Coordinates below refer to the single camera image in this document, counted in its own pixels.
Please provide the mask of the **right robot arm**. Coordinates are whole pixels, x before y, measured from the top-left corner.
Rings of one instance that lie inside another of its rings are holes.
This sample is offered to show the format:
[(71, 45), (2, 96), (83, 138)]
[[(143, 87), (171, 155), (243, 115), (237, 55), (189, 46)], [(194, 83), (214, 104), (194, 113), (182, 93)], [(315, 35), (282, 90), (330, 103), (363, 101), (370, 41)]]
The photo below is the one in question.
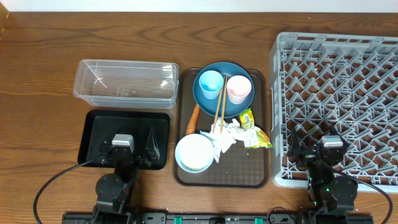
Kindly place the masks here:
[(298, 223), (348, 223), (346, 212), (354, 209), (358, 183), (349, 177), (335, 177), (333, 165), (344, 158), (349, 144), (330, 127), (329, 134), (319, 143), (301, 148), (296, 130), (290, 134), (288, 157), (294, 157), (297, 167), (308, 169), (308, 197), (315, 208), (301, 213)]

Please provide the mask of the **white napkin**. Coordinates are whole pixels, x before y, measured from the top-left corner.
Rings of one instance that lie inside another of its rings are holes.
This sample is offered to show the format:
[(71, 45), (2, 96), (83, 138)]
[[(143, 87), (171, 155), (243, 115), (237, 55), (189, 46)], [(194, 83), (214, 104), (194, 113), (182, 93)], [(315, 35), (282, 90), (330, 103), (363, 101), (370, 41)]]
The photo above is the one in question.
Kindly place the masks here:
[(236, 119), (227, 123), (221, 118), (218, 118), (216, 123), (211, 125), (209, 132), (200, 131), (200, 134), (211, 141), (215, 152), (214, 159), (217, 163), (220, 161), (221, 153), (225, 153), (237, 141), (244, 141), (248, 135)]

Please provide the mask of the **yellow green snack wrapper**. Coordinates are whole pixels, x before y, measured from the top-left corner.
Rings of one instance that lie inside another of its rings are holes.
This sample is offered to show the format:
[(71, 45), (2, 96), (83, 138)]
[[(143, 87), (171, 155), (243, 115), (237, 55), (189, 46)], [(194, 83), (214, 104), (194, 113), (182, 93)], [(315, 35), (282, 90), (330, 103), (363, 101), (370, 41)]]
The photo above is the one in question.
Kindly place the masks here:
[(239, 119), (241, 127), (244, 129), (244, 147), (245, 148), (271, 148), (272, 143), (268, 135), (255, 125), (254, 116), (250, 108), (245, 109)]

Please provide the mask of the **light blue rice bowl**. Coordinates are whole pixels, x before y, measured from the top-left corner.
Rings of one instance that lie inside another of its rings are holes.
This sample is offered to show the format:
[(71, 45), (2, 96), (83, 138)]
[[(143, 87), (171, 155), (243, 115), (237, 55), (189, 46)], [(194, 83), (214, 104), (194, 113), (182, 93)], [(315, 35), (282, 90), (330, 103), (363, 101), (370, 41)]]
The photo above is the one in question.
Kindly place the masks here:
[(211, 166), (215, 150), (211, 141), (201, 134), (189, 134), (175, 148), (178, 166), (189, 173), (200, 173)]

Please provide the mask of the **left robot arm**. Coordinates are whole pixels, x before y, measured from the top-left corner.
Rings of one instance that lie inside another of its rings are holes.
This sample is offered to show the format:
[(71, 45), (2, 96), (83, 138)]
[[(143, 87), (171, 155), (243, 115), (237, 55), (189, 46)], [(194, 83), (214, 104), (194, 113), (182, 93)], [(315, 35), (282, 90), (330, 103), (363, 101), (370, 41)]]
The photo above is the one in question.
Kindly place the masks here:
[(150, 128), (144, 149), (134, 149), (130, 134), (116, 133), (99, 148), (104, 159), (114, 165), (114, 172), (102, 176), (96, 183), (97, 201), (93, 223), (140, 223), (141, 216), (130, 207), (130, 200), (139, 169), (150, 169), (160, 159), (155, 129)]

